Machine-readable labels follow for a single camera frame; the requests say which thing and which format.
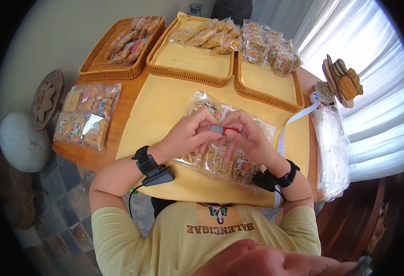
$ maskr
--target yellow paper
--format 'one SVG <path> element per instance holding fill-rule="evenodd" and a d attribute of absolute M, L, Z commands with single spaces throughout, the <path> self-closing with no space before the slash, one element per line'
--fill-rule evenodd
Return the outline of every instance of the yellow paper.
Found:
<path fill-rule="evenodd" d="M 168 37 L 177 30 L 183 28 L 197 28 L 201 23 L 209 19 L 188 16 L 183 12 L 179 12 L 177 17 L 178 21 L 176 25 L 170 30 L 167 38 L 154 54 L 152 63 L 222 78 L 227 77 L 229 74 L 231 55 L 211 55 L 210 49 L 202 49 L 200 46 L 183 46 L 168 40 Z"/>
<path fill-rule="evenodd" d="M 293 113 L 239 96 L 230 80 L 223 88 L 167 77 L 149 75 L 133 106 L 124 129 L 117 159 L 133 155 L 137 149 L 162 140 L 183 116 L 197 89 L 208 93 L 219 102 L 242 108 L 277 127 L 276 136 Z M 274 138 L 273 147 L 277 145 Z M 292 160 L 307 175 L 309 164 L 308 117 L 289 124 L 285 134 L 285 157 Z M 168 162 L 176 179 L 172 182 L 141 187 L 149 196 L 193 202 L 249 204 L 273 207 L 274 194 L 263 189 L 257 193 L 231 183 L 217 181 L 177 162 Z"/>
<path fill-rule="evenodd" d="M 261 67 L 242 58 L 242 83 L 251 89 L 297 104 L 293 75 L 285 78 L 274 75 L 271 66 Z"/>

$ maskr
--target pink label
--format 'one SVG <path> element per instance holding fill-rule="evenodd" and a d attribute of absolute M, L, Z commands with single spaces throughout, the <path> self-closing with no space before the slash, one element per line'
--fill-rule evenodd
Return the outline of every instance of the pink label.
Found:
<path fill-rule="evenodd" d="M 83 98 L 82 102 L 87 102 L 87 100 L 89 99 L 91 93 L 92 93 L 91 90 L 87 91 L 87 93 L 85 94 L 85 97 Z"/>

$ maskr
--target yellow tablecloth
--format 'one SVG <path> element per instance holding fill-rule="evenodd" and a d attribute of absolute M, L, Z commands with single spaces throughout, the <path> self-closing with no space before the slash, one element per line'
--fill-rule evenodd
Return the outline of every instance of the yellow tablecloth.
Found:
<path fill-rule="evenodd" d="M 293 115 L 287 111 L 239 96 L 231 79 L 227 86 L 216 88 L 204 84 L 149 75 L 133 106 L 127 121 L 117 159 L 130 156 L 142 146 L 160 141 L 182 117 L 197 89 L 208 93 L 219 102 L 253 113 L 277 127 L 273 147 L 276 147 L 280 129 Z M 309 124 L 304 116 L 286 127 L 285 157 L 296 163 L 304 175 L 308 173 Z M 254 193 L 246 188 L 217 181 L 175 162 L 172 166 L 176 179 L 172 182 L 141 187 L 139 191 L 150 196 L 178 201 L 207 203 L 249 204 L 273 207 L 274 195 L 263 189 Z"/>

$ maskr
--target person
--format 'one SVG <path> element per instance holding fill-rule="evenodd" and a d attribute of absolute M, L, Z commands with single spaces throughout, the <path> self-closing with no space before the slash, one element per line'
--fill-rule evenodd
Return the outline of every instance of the person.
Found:
<path fill-rule="evenodd" d="M 211 124 L 217 121 L 203 107 L 182 117 L 147 153 L 162 164 L 194 149 L 205 152 L 208 142 L 228 143 L 228 160 L 241 148 L 277 178 L 290 172 L 290 163 L 245 111 L 232 112 L 222 122 L 239 132 L 227 130 L 222 136 L 209 130 Z M 154 204 L 156 219 L 145 239 L 122 198 L 143 176 L 136 160 L 126 157 L 107 165 L 90 186 L 94 246 L 103 275 L 344 275 L 355 265 L 320 256 L 312 191 L 299 171 L 282 188 L 286 202 L 280 226 L 253 206 L 167 201 L 166 207 Z"/>

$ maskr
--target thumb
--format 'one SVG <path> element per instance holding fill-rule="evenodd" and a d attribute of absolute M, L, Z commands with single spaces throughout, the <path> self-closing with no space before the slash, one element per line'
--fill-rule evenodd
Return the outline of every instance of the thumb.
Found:
<path fill-rule="evenodd" d="M 190 140 L 195 145 L 194 147 L 197 147 L 203 143 L 207 143 L 209 141 L 220 139 L 221 137 L 222 137 L 222 134 L 220 134 L 219 132 L 207 130 L 207 131 L 202 131 L 199 134 L 193 136 L 192 138 L 190 138 Z"/>

